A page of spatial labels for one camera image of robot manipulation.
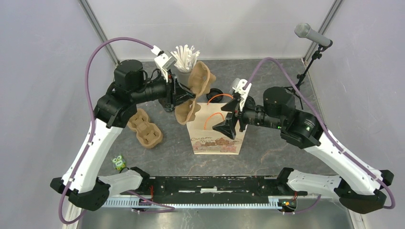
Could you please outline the brown cardboard cup carrier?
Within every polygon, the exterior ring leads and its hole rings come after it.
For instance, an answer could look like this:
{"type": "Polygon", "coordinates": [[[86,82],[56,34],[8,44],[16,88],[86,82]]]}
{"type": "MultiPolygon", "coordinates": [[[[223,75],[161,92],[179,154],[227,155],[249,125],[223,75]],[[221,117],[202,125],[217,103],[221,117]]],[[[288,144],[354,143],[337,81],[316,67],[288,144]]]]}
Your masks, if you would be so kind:
{"type": "Polygon", "coordinates": [[[195,114],[201,109],[196,100],[202,95],[209,93],[211,84],[215,81],[216,76],[210,71],[208,66],[204,62],[198,61],[188,79],[188,88],[195,95],[195,98],[188,99],[175,108],[175,117],[179,124],[186,125],[196,118],[195,114]]]}

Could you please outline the brown paper takeout bag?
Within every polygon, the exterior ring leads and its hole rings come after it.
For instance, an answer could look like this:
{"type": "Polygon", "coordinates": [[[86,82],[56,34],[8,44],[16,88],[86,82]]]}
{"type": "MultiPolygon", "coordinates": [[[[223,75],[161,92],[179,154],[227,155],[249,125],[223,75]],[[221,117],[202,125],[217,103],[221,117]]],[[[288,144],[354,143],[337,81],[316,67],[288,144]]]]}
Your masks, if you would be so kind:
{"type": "Polygon", "coordinates": [[[195,119],[187,123],[193,152],[206,155],[238,155],[240,153],[245,132],[240,132],[236,124],[235,139],[213,130],[213,126],[224,121],[227,112],[222,111],[224,103],[197,103],[201,109],[195,113],[195,119]]]}

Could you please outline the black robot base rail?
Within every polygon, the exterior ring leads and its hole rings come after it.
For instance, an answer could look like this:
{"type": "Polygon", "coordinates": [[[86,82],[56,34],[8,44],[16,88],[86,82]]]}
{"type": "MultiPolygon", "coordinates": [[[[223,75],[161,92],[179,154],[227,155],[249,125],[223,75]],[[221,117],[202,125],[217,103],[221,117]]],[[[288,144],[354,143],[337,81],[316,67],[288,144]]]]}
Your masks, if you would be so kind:
{"type": "Polygon", "coordinates": [[[134,210],[174,212],[178,209],[281,208],[306,196],[273,176],[147,177],[135,190],[134,210]]]}

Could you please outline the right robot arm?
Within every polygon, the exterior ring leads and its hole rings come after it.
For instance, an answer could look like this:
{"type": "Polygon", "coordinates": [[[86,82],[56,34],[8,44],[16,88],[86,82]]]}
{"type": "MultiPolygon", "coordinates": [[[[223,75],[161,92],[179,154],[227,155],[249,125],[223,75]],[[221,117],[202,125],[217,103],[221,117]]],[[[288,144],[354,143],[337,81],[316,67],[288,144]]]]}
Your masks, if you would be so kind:
{"type": "Polygon", "coordinates": [[[359,214],[386,208],[386,200],[393,197],[388,190],[393,173],[372,168],[339,145],[315,115],[296,109],[294,96],[285,88],[266,89],[262,105],[236,92],[222,111],[227,112],[226,118],[214,125],[213,130],[235,139],[236,127],[241,132],[248,125],[277,129],[288,144],[312,154],[335,172],[333,176],[316,175],[286,167],[276,181],[280,194],[296,191],[330,197],[359,214]]]}

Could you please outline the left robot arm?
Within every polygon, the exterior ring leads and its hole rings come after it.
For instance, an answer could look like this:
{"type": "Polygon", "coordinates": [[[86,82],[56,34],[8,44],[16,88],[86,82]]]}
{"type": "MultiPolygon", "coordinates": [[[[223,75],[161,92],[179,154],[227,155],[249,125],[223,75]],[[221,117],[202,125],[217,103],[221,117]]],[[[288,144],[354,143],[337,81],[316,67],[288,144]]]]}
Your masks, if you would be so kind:
{"type": "Polygon", "coordinates": [[[54,178],[50,186],[66,194],[76,207],[95,211],[107,199],[134,190],[138,194],[149,191],[147,174],[138,168],[100,177],[98,172],[116,138],[136,114],[137,105],[158,100],[166,110],[174,109],[195,94],[179,83],[175,76],[164,78],[162,72],[150,79],[138,60],[122,61],[114,70],[114,81],[92,111],[95,121],[90,125],[82,145],[85,154],[79,153],[68,171],[54,178]]]}

